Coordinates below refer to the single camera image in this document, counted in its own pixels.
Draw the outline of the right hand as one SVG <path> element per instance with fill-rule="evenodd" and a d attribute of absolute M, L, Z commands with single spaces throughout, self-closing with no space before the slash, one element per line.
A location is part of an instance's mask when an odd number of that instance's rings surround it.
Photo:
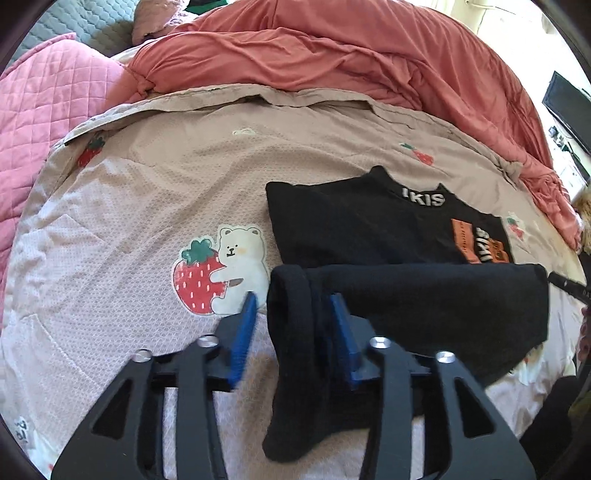
<path fill-rule="evenodd" d="M 578 367 L 583 365 L 590 354 L 591 349 L 591 316 L 590 308 L 584 307 L 582 309 L 583 321 L 580 328 L 579 339 L 576 349 L 576 364 Z"/>

